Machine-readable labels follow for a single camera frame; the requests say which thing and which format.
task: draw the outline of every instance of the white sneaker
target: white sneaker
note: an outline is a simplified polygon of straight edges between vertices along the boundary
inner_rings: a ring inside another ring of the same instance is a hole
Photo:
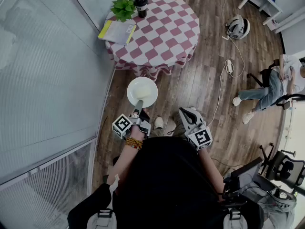
[[[252,119],[252,117],[253,117],[254,115],[255,115],[255,113],[253,113],[252,110],[251,110],[249,113],[245,114],[245,115],[243,116],[243,123],[244,123],[244,124],[247,124],[247,123]]]
[[[162,128],[163,129],[164,126],[164,122],[162,117],[157,117],[153,123],[153,128],[157,129],[157,128]]]
[[[242,101],[242,100],[240,99],[240,97],[237,96],[237,97],[235,97],[235,98],[233,99],[232,103],[233,103],[234,106],[236,107],[236,106],[238,106],[238,105],[240,104],[241,101]]]

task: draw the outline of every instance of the pink and white tablecloth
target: pink and white tablecloth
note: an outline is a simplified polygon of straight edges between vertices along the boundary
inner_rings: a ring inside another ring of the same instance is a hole
[[[172,74],[174,65],[183,67],[191,59],[199,38],[199,19],[183,0],[148,0],[147,16],[134,14],[129,24],[137,28],[126,46],[106,42],[118,70],[133,70],[136,76],[153,81],[160,71]],[[108,20],[116,20],[111,12]]]

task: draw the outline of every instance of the notebook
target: notebook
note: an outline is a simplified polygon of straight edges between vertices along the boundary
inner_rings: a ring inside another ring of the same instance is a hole
[[[119,21],[106,21],[98,38],[122,45],[127,45],[137,26]]]

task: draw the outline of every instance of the beaded bracelet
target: beaded bracelet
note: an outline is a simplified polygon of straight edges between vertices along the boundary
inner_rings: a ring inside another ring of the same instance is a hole
[[[130,147],[133,147],[133,148],[136,148],[138,150],[141,150],[142,149],[142,144],[143,142],[142,141],[138,141],[132,137],[128,137],[126,139],[126,145],[130,146]]]

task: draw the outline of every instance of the person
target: person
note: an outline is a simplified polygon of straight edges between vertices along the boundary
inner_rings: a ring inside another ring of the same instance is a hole
[[[161,117],[146,140],[139,127],[132,126],[107,184],[70,211],[70,229],[97,228],[90,226],[91,219],[108,206],[115,213],[117,228],[231,228],[224,227],[228,211],[219,202],[224,190],[221,174],[205,148],[197,152],[186,140],[179,113],[173,119],[172,137],[163,136]],[[112,197],[110,188],[118,177]],[[249,229],[262,228],[255,209],[244,211],[245,217],[254,218]]]
[[[298,58],[282,54],[279,56],[280,65],[273,68],[269,78],[269,87],[242,90],[233,99],[234,106],[242,100],[259,99],[255,108],[243,116],[243,123],[247,124],[256,112],[268,108],[283,95],[295,94],[305,87],[305,67]]]

